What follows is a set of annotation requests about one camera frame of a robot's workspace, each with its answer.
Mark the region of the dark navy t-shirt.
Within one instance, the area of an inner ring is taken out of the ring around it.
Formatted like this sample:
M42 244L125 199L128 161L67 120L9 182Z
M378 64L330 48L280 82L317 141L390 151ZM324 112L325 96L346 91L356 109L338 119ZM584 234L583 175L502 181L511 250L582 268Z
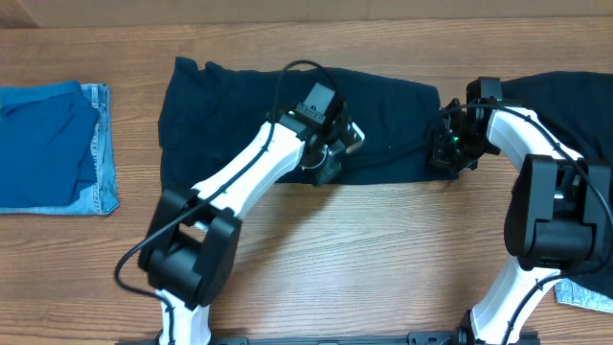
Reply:
M163 188L188 189L217 173L257 135L279 96L287 109L312 86L336 81L348 112L365 134L363 146L341 161L334 183L372 185L449 180L429 163L425 142L440 97L433 86L346 69L233 71L213 62L203 69L178 57L158 121Z

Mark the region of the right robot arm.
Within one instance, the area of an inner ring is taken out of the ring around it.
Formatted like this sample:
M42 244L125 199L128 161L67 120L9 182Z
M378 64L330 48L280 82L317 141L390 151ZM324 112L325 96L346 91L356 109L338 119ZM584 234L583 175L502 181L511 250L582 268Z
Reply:
M611 171L563 145L534 110L504 97L497 78L480 77L466 101L442 108L430 135L432 166L474 170L486 153L505 153L519 175L504 222L508 257L485 297L453 331L424 334L439 344L536 344L523 325L558 281L607 267Z

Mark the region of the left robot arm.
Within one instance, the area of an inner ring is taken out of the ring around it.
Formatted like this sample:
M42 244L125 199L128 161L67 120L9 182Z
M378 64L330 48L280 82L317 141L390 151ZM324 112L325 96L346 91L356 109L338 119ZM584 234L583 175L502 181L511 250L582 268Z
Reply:
M154 343L210 343L209 307L232 272L246 214L296 169L313 186L331 182L341 171L340 156L362 140L343 97L317 83L293 109L270 114L219 172L188 191L165 190L138 257L162 307Z

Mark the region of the dark navy garment pile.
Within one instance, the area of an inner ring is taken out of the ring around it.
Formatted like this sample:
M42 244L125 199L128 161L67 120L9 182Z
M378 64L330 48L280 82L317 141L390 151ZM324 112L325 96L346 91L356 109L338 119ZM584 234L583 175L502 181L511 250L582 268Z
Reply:
M549 72L501 83L502 98L532 109L566 147L612 164L612 76Z

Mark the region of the light denim garment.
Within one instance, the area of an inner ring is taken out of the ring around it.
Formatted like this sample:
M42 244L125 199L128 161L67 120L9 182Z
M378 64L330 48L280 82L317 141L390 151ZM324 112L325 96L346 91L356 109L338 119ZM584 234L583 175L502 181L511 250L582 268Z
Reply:
M613 312L611 298L582 287L569 279L562 279L554 286L559 304L605 313Z

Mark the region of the folded light blue jeans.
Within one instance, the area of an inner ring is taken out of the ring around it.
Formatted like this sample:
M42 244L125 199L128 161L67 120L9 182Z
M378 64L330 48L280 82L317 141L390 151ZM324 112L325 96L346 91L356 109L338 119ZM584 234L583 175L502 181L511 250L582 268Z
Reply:
M118 207L119 200L117 198L116 172L111 141L110 90L104 83L79 84L86 99L99 112L99 120L95 126L90 145L96 170L96 182L81 190L79 197L67 206L31 208L3 208L1 206L2 213L105 216L111 214Z

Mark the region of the folded blue t-shirt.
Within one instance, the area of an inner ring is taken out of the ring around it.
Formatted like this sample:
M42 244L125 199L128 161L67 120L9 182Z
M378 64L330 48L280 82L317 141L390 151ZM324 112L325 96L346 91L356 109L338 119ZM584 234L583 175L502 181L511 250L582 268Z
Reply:
M66 81L1 89L1 206L67 206L96 182L99 112Z

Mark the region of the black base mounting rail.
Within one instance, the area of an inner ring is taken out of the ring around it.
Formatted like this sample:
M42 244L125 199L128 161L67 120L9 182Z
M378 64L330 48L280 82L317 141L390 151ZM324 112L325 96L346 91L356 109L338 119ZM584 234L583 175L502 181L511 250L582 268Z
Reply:
M349 336L338 338L290 337L249 339L247 337L213 338L212 345L452 345L453 332L410 332L392 336Z

